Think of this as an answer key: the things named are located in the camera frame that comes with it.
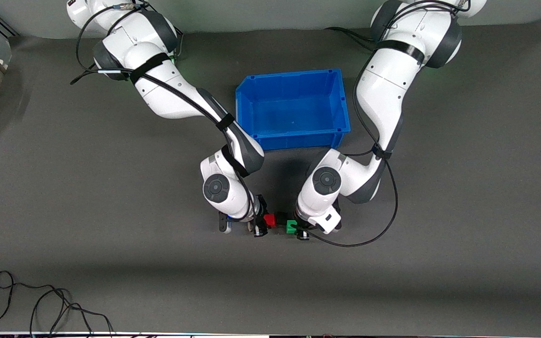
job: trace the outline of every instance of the velcro strap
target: velcro strap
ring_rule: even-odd
[[[377,144],[375,144],[371,150],[375,156],[378,158],[381,158],[382,160],[389,160],[391,158],[391,155],[393,152],[384,152],[384,150],[381,150]]]
[[[375,47],[375,50],[382,48],[395,49],[397,51],[403,52],[404,54],[410,55],[412,56],[412,58],[417,60],[417,64],[421,64],[425,60],[425,54],[421,52],[420,49],[406,42],[397,40],[383,40],[377,43],[377,47]]]
[[[246,169],[239,163],[238,160],[235,160],[235,158],[231,155],[231,152],[229,150],[229,145],[225,144],[223,148],[221,148],[221,152],[223,152],[223,156],[225,156],[225,160],[229,162],[231,167],[235,169],[241,175],[241,177],[247,177],[249,173],[246,171]]]
[[[141,66],[137,67],[134,71],[131,72],[131,82],[135,84],[140,77],[142,77],[145,73],[152,70],[153,68],[159,66],[162,64],[163,61],[170,60],[168,58],[168,55],[165,53],[159,53],[150,58],[150,60],[147,60],[146,63],[142,64]]]
[[[218,128],[218,130],[223,131],[227,129],[234,120],[235,118],[231,114],[227,114],[216,124],[216,127]]]

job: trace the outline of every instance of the gray table surface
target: gray table surface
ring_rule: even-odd
[[[355,249],[218,233],[198,170],[223,145],[212,124],[159,118],[130,83],[69,86],[74,41],[11,44],[0,270],[18,280],[68,288],[118,331],[541,337],[541,22],[466,26],[455,60],[419,74],[391,161],[400,212]],[[229,111],[246,75],[337,67],[351,92],[368,56],[331,31],[189,34],[184,48],[185,78]],[[341,150],[367,150],[350,120]],[[272,210],[291,209],[318,151],[268,152],[247,183]],[[367,205],[343,201],[331,239],[382,230],[386,182]],[[0,330],[27,330],[39,294],[18,289]],[[58,306],[43,303],[37,329]],[[64,330],[84,330],[79,316]]]

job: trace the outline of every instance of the blue bin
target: blue bin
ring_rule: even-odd
[[[350,132],[339,69],[250,75],[235,95],[239,124],[264,150],[337,148]]]

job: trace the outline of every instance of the black cable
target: black cable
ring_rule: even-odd
[[[374,241],[381,238],[383,235],[385,235],[385,233],[387,233],[387,231],[389,230],[389,227],[391,227],[391,225],[394,223],[395,216],[398,214],[398,189],[395,186],[394,173],[391,171],[391,167],[389,166],[388,161],[385,161],[385,166],[387,167],[387,170],[389,171],[389,176],[391,177],[391,183],[392,183],[392,186],[394,187],[394,197],[395,197],[394,213],[392,214],[391,220],[389,220],[389,223],[387,224],[387,226],[377,236],[374,236],[372,239],[369,239],[369,240],[367,240],[365,242],[361,242],[361,243],[341,244],[341,243],[332,242],[331,240],[325,239],[325,238],[323,238],[323,237],[321,237],[319,235],[316,235],[316,234],[314,234],[312,232],[309,232],[309,230],[311,230],[310,228],[305,229],[305,228],[298,227],[297,225],[294,225],[294,228],[296,228],[296,229],[298,229],[300,231],[306,231],[311,237],[314,237],[314,238],[316,238],[316,239],[318,239],[318,240],[320,240],[322,242],[325,242],[327,244],[331,244],[332,246],[339,246],[341,248],[356,248],[358,246],[366,246],[367,244],[371,244]]]
[[[104,9],[102,9],[101,11],[98,11],[97,13],[95,13],[94,15],[92,15],[87,21],[86,23],[82,26],[81,28],[81,31],[79,32],[79,36],[77,38],[77,47],[75,49],[75,54],[77,54],[77,62],[79,63],[79,66],[81,66],[81,68],[83,68],[83,70],[86,70],[86,71],[92,71],[91,69],[88,69],[87,67],[85,67],[84,64],[82,64],[81,62],[81,58],[79,57],[79,48],[81,46],[81,39],[82,39],[82,35],[83,33],[85,32],[87,26],[89,25],[89,23],[91,23],[91,21],[93,21],[93,19],[95,19],[98,15],[100,15],[101,13],[104,13],[105,11],[109,11],[110,9],[113,9],[114,7],[113,6],[110,6],[110,7],[106,7]]]
[[[42,289],[43,287],[48,287],[50,290],[43,293],[43,295],[41,295],[41,297],[39,297],[39,299],[37,300],[35,306],[32,308],[31,321],[30,321],[30,325],[29,325],[29,330],[30,330],[30,335],[31,336],[32,336],[32,324],[33,324],[33,321],[35,319],[35,316],[36,316],[36,313],[37,313],[37,308],[39,307],[39,303],[47,295],[49,295],[51,293],[54,293],[58,298],[60,298],[60,300],[62,300],[62,307],[60,308],[60,312],[58,313],[58,317],[56,318],[54,324],[52,325],[52,327],[51,327],[51,329],[49,331],[49,336],[52,336],[54,330],[56,329],[56,327],[60,323],[60,320],[62,319],[64,314],[69,310],[75,310],[75,311],[78,311],[78,312],[81,313],[81,316],[83,318],[85,326],[89,330],[90,334],[93,334],[93,330],[92,330],[91,326],[89,325],[89,322],[88,322],[88,320],[86,318],[86,315],[103,317],[105,319],[105,321],[106,321],[107,326],[108,326],[110,337],[112,337],[112,332],[114,331],[114,329],[112,328],[112,323],[110,323],[110,320],[108,319],[108,317],[106,315],[101,314],[101,313],[85,310],[84,308],[82,308],[81,304],[78,304],[77,302],[70,302],[68,300],[68,298],[66,297],[66,295],[64,295],[65,292],[68,293],[68,294],[70,293],[67,289],[64,289],[64,288],[61,288],[61,287],[54,287],[51,284],[45,284],[45,285],[41,285],[41,286],[32,286],[32,285],[24,284],[24,283],[21,283],[21,282],[15,282],[14,281],[14,276],[11,274],[11,272],[6,271],[6,270],[0,271],[0,278],[1,278],[2,275],[7,275],[9,277],[9,285],[2,286],[2,284],[0,284],[0,289],[2,289],[2,290],[9,289],[9,294],[8,294],[8,300],[7,300],[6,309],[0,315],[0,320],[4,316],[6,316],[8,310],[9,310],[9,306],[11,305],[11,299],[12,299],[12,296],[14,294],[14,288],[17,285],[26,287],[28,289]]]
[[[150,2],[147,2],[146,0],[139,0],[139,1],[141,1],[143,4],[147,4],[147,7],[150,7],[154,12],[159,13],[159,11],[157,11],[157,9],[154,8],[152,4],[150,4]],[[179,28],[177,28],[176,26],[173,26],[173,27],[174,27],[174,30],[177,31],[179,35],[183,35],[183,32],[179,30]]]
[[[149,3],[147,2],[144,2],[144,4],[147,4],[149,7],[152,7]],[[81,28],[81,32],[79,32],[79,36],[77,37],[77,46],[76,46],[76,49],[75,49],[75,54],[76,54],[76,57],[77,57],[77,62],[78,64],[84,69],[84,72],[86,73],[99,73],[99,71],[118,71],[120,73],[125,73],[127,75],[130,75],[131,73],[133,73],[133,69],[126,69],[126,68],[108,68],[108,69],[99,69],[99,70],[92,70],[92,69],[89,69],[87,67],[85,67],[82,62],[81,62],[81,59],[79,57],[79,47],[80,47],[80,44],[81,44],[81,39],[82,39],[82,34],[84,33],[86,27],[89,25],[89,23],[91,23],[91,21],[93,21],[93,19],[95,19],[98,15],[100,15],[101,13],[104,13],[105,11],[108,11],[110,9],[113,9],[114,7],[107,7],[107,8],[104,8],[102,9],[101,11],[98,11],[97,13],[95,13],[94,15],[92,15],[92,17],[90,17],[86,23],[84,24],[84,26],[82,26]],[[84,76],[86,76],[88,74],[84,74],[84,75],[79,75],[78,78],[82,78]],[[161,86],[162,88],[165,88],[166,90],[168,90],[169,92],[175,94],[176,96],[178,96],[179,98],[181,98],[183,101],[189,103],[189,105],[191,105],[193,108],[195,108],[197,111],[199,111],[200,113],[202,113],[202,115],[206,116],[211,122],[213,122],[214,124],[217,124],[218,121],[216,121],[216,119],[214,119],[214,117],[208,113],[208,111],[206,111],[204,108],[202,108],[200,105],[198,105],[197,102],[193,101],[191,98],[189,98],[188,96],[186,96],[185,94],[183,94],[182,92],[179,92],[179,90],[175,89],[174,87],[172,87],[171,85],[165,83],[164,81],[161,81],[159,79],[156,79],[155,77],[152,77],[151,75],[148,75],[148,74],[144,74],[142,75],[143,78],[145,79],[148,79],[149,81],[152,81],[153,83]],[[227,145],[229,145],[228,149],[229,149],[229,152],[231,154],[231,156],[235,156],[232,148],[230,147],[231,145],[231,141],[230,141],[230,138],[228,137],[228,134],[227,134],[227,131],[222,131],[223,133],[223,136],[225,137],[225,141],[227,142]],[[243,188],[246,190],[246,191],[249,191],[249,189],[247,188],[246,184],[245,184],[245,181],[243,180],[243,177],[241,177],[241,175],[239,175],[239,173],[237,171],[235,171],[235,175],[237,176],[238,180],[239,180],[239,183],[243,186]],[[250,194],[247,194],[247,211],[246,213],[244,214],[244,216],[242,218],[232,218],[233,221],[236,221],[236,222],[239,222],[239,221],[242,221],[244,220],[247,215],[249,214],[250,210],[252,210],[252,212],[255,214],[255,205],[254,205],[254,201],[251,197]]]
[[[354,32],[353,30],[348,30],[348,29],[343,28],[343,27],[331,26],[331,27],[325,28],[325,30],[343,32],[344,34],[350,34],[352,36],[355,36],[355,37],[359,38],[360,40],[373,42],[373,39],[371,39],[370,37],[363,36],[361,34],[358,34],[357,32]]]
[[[430,5],[415,7],[415,6],[418,6],[419,4],[430,4]],[[440,7],[440,6],[437,6],[437,5],[446,6],[446,7],[451,8],[452,10],[450,11],[447,8]],[[415,7],[415,8],[413,8],[411,11],[408,11],[408,12],[404,13],[404,11],[406,11],[407,9],[412,8],[412,7]],[[404,16],[406,16],[406,15],[408,15],[410,13],[413,13],[414,11],[419,11],[419,10],[427,9],[427,8],[443,9],[444,11],[449,11],[452,15],[456,15],[457,12],[459,12],[459,11],[462,11],[462,12],[470,11],[470,9],[471,9],[471,0],[468,0],[467,8],[461,8],[461,7],[455,6],[453,4],[449,4],[448,2],[443,2],[443,1],[440,1],[440,0],[421,0],[421,1],[413,2],[412,4],[409,4],[408,6],[405,6],[404,8],[397,11],[397,13],[391,19],[391,21],[389,21],[388,25],[386,26],[386,29],[392,28],[392,25],[395,22],[397,22],[398,20],[400,20],[402,17],[404,17]]]
[[[371,154],[372,152],[373,152],[373,148],[371,148],[370,150],[367,150],[366,152],[360,153],[360,154],[344,154],[344,155],[348,156],[348,157],[358,157],[358,156],[365,156],[365,155]]]
[[[364,129],[367,131],[367,134],[371,137],[371,139],[373,139],[373,143],[374,143],[373,147],[376,147],[378,150],[383,151],[383,148],[379,144],[379,139],[373,135],[373,132],[369,129],[366,122],[363,120],[363,116],[360,114],[360,111],[358,109],[358,100],[356,99],[356,88],[358,87],[358,83],[360,83],[360,79],[363,77],[364,70],[369,65],[369,62],[371,62],[371,59],[373,58],[373,56],[374,56],[374,53],[373,53],[373,55],[371,55],[369,57],[367,62],[365,62],[364,66],[362,67],[362,69],[358,73],[358,76],[356,77],[356,81],[354,82],[354,89],[352,90],[352,102],[354,104],[354,111],[356,112],[356,117],[358,117],[358,120],[363,125]],[[362,153],[362,154],[347,154],[346,156],[363,156],[363,155],[366,155],[366,154],[371,154],[371,152],[373,152],[373,150],[369,150],[368,152],[365,152],[365,153]],[[389,177],[391,177],[392,186],[394,187],[394,199],[395,199],[395,202],[394,202],[394,213],[391,216],[391,220],[389,220],[389,223],[387,224],[387,226],[383,229],[383,231],[380,234],[378,234],[377,236],[375,236],[372,239],[367,240],[365,242],[356,243],[356,244],[341,244],[341,243],[337,243],[337,242],[332,242],[331,240],[325,239],[325,238],[323,238],[323,237],[321,237],[319,235],[316,235],[314,233],[309,232],[309,230],[316,229],[316,227],[307,228],[307,229],[302,228],[302,227],[298,227],[297,225],[295,225],[294,227],[296,229],[300,230],[300,231],[306,231],[311,237],[314,237],[314,238],[316,238],[318,240],[321,240],[324,243],[331,244],[332,246],[339,246],[339,247],[342,247],[342,248],[355,248],[357,246],[366,246],[367,244],[371,244],[374,241],[381,238],[389,230],[389,227],[391,227],[391,225],[393,224],[393,222],[395,220],[395,217],[398,214],[398,189],[397,189],[397,187],[395,185],[394,173],[391,170],[391,166],[389,165],[389,162],[387,160],[385,160],[385,159],[383,159],[383,161],[385,161],[385,165],[386,165],[386,167],[387,167],[387,169],[389,171]]]
[[[89,68],[89,69],[93,69],[93,67],[95,67],[95,63],[94,63],[94,62],[93,62],[93,64],[90,65],[88,68]],[[91,71],[83,71],[83,72],[81,73],[81,75],[75,77],[75,78],[70,82],[70,85],[73,85],[73,84],[77,83],[80,79],[86,77],[86,76],[89,75],[89,74],[93,74],[93,73],[92,73]]]
[[[372,41],[370,38],[367,38],[367,37],[364,37],[364,36],[361,36],[360,34],[356,33],[356,32],[352,32],[351,30],[346,30],[346,28],[341,28],[341,27],[328,27],[328,28],[325,28],[325,30],[331,30],[331,31],[339,31],[339,32],[343,32],[344,34],[346,34],[346,36],[348,36],[349,38],[351,38],[355,43],[357,43],[358,45],[360,45],[360,47],[362,48],[365,48],[367,49],[367,51],[373,51],[373,48],[363,44],[360,40],[363,40],[363,41]]]
[[[122,20],[124,20],[124,18],[128,17],[129,15],[135,13],[136,11],[139,11],[139,8],[133,8],[131,9],[130,11],[128,11],[127,13],[125,13],[123,16],[120,17],[120,19],[116,20],[116,22],[114,22],[112,24],[112,26],[110,26],[110,29],[108,30],[106,36],[109,36],[110,34],[112,34],[112,31],[114,30],[114,28],[116,28],[116,25],[118,25]]]

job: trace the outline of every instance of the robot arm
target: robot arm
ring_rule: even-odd
[[[415,4],[418,1],[413,1],[404,10],[405,3],[388,0],[376,11],[371,24],[372,38],[378,44],[360,74],[355,94],[360,107],[379,131],[380,148],[374,148],[375,156],[368,165],[330,149],[311,166],[314,169],[298,196],[296,215],[317,225],[323,233],[333,231],[341,220],[333,208],[339,194],[353,203],[373,199],[385,161],[391,156],[402,128],[402,100],[410,84],[423,66],[440,68],[460,48],[462,33],[457,17],[449,11],[425,8],[427,2]],[[459,12],[459,15],[470,17],[485,5],[486,0],[473,0],[472,4],[470,0],[446,2],[468,6],[469,10]]]
[[[241,184],[238,174],[247,176],[258,171],[264,161],[264,152],[212,94],[195,88],[182,77],[168,57],[177,45],[174,26],[159,13],[145,10],[135,11],[122,19],[129,9],[135,8],[130,0],[70,0],[67,5],[69,16],[79,27],[104,8],[114,5],[119,8],[105,11],[94,19],[105,31],[117,22],[111,34],[93,49],[97,67],[136,70],[131,76],[135,88],[150,109],[161,117],[185,118],[202,116],[202,113],[162,86],[144,77],[134,77],[138,70],[172,86],[202,107],[217,127],[226,133],[229,141],[228,147],[200,163],[204,197],[231,218],[243,221],[256,218],[262,207],[257,197]],[[107,75],[115,80],[127,78],[120,73]]]

